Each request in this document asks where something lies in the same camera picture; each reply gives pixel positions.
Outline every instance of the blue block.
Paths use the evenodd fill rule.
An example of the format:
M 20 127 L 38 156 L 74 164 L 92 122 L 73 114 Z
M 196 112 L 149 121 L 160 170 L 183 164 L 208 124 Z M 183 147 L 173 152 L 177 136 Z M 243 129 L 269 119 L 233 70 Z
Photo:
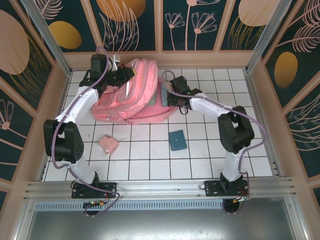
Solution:
M 187 143 L 183 130 L 169 132 L 169 144 L 171 151 L 187 149 Z

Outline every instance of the floor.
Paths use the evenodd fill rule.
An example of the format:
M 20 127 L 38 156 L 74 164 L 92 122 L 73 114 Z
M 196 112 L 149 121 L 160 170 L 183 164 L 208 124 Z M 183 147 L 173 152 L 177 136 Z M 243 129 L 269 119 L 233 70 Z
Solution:
M 191 89 L 197 88 L 209 97 L 228 106 L 241 105 L 249 116 L 256 118 L 242 69 L 171 69 L 181 74 Z M 65 99 L 68 106 L 77 93 L 85 71 L 74 71 Z M 252 124 L 255 139 L 261 133 Z M 183 130 L 188 148 L 171 151 L 168 133 Z M 185 116 L 176 111 L 161 123 L 125 125 L 99 122 L 88 112 L 80 128 L 84 156 L 102 181 L 167 180 L 219 178 L 224 167 L 225 150 L 219 140 L 218 124 L 196 111 Z M 98 141 L 109 135 L 119 141 L 118 149 L 106 157 Z M 250 177 L 271 177 L 272 171 L 264 146 L 249 150 L 242 162 L 242 171 Z M 72 181 L 67 169 L 55 169 L 52 162 L 45 166 L 43 181 Z

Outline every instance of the flower illustration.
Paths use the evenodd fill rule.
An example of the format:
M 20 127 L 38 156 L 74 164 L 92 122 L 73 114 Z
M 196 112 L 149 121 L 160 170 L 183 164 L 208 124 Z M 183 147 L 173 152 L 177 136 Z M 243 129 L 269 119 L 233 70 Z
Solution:
M 3 99 L 0 99 L 0 130 L 9 130 L 11 132 L 13 132 L 14 134 L 26 139 L 27 137 L 12 130 L 10 128 L 10 121 L 12 120 L 12 116 L 13 116 L 13 113 L 14 113 L 14 107 L 15 105 L 8 101 L 6 104 L 5 104 L 5 101 Z M 2 138 L 0 138 L 0 142 L 4 143 L 4 144 L 7 144 L 11 147 L 14 147 L 16 149 L 19 149 L 19 150 L 22 150 L 23 148 L 18 146 L 18 145 L 15 145 L 11 142 L 8 142 Z
M 216 19 L 215 13 L 203 13 L 199 18 L 199 12 L 193 13 L 192 25 L 195 33 L 194 50 L 197 50 L 197 36 L 202 33 L 209 33 L 217 30 L 217 25 L 214 24 Z
M 174 38 L 172 36 L 172 29 L 174 28 L 179 28 L 185 25 L 185 21 L 183 21 L 183 18 L 181 16 L 181 13 L 173 13 L 172 16 L 170 13 L 167 13 L 165 15 L 165 20 L 166 23 L 168 24 L 169 28 L 170 28 L 170 34 L 171 34 L 171 42 L 172 42 L 172 47 L 173 50 L 175 51 L 175 45 L 174 45 Z
M 10 101 L 5 104 L 3 99 L 0 100 L 0 129 L 8 130 L 12 114 L 14 113 L 14 104 Z
M 190 7 L 194 7 L 197 5 L 210 5 L 210 4 L 217 4 L 220 0 L 186 0 L 188 4 L 188 12 L 186 14 L 186 25 L 185 25 L 185 50 L 188 50 L 188 23 L 189 23 L 189 15 L 190 15 Z

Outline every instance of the line-drawn leaf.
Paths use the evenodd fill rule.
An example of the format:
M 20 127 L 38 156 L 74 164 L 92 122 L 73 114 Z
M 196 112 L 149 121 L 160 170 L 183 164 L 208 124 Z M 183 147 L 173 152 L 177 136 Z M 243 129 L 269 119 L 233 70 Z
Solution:
M 302 19 L 310 27 L 320 23 L 320 0 L 308 0 Z
M 315 49 L 320 43 L 320 25 L 300 27 L 290 41 L 294 51 L 311 53 L 311 50 Z
M 63 8 L 62 0 L 35 0 L 42 17 L 44 19 L 53 20 Z
M 103 45 L 113 52 L 128 51 L 132 47 L 135 51 L 139 43 L 139 26 L 135 13 L 127 8 L 124 1 L 122 8 L 115 0 L 108 3 L 102 0 L 101 3 L 104 13 L 109 16 L 104 17 L 99 13 L 104 25 Z

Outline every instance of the leaf pattern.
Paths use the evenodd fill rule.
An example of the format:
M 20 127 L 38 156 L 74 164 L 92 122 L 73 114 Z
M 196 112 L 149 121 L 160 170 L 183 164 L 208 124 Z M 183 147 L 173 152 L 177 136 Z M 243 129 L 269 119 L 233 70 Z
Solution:
M 63 8 L 62 0 L 35 0 L 42 17 L 44 19 L 53 20 Z

